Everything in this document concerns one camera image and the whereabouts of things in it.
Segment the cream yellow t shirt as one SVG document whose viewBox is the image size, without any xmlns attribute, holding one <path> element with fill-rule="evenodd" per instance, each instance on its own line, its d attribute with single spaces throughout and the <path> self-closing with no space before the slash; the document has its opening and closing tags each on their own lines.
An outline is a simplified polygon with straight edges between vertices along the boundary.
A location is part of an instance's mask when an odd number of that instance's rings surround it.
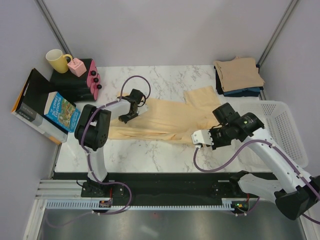
<svg viewBox="0 0 320 240">
<path fill-rule="evenodd" d="M 150 98 L 148 110 L 128 121 L 112 120 L 108 138 L 111 140 L 166 141 L 192 145 L 191 135 L 219 123 L 213 110 L 221 105 L 212 86 L 183 93 L 185 102 Z"/>
</svg>

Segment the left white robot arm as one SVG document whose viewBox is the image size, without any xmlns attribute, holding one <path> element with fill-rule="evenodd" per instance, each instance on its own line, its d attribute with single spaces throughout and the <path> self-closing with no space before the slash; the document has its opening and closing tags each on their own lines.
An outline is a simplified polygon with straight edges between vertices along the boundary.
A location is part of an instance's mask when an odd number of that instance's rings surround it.
<svg viewBox="0 0 320 240">
<path fill-rule="evenodd" d="M 74 137 L 85 151 L 88 165 L 88 178 L 95 181 L 92 191 L 99 197 L 106 196 L 110 185 L 104 181 L 108 175 L 104 145 L 107 142 L 112 120 L 119 120 L 126 124 L 130 120 L 145 113 L 147 97 L 137 89 L 133 89 L 127 96 L 120 96 L 117 100 L 97 107 L 86 104 L 78 120 Z"/>
</svg>

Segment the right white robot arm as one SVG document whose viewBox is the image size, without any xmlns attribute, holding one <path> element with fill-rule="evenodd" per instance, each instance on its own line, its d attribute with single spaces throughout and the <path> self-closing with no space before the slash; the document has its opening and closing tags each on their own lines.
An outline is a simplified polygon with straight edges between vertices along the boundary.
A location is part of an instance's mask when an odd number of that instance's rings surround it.
<svg viewBox="0 0 320 240">
<path fill-rule="evenodd" d="M 244 193 L 256 195 L 275 203 L 288 219 L 296 220 L 320 200 L 320 178 L 311 176 L 296 164 L 270 137 L 262 121 L 253 113 L 240 115 L 229 103 L 213 112 L 220 127 L 209 130 L 212 148 L 227 146 L 233 140 L 242 142 L 239 148 L 249 147 L 272 171 L 275 180 L 241 173 L 229 184 L 235 197 Z"/>
</svg>

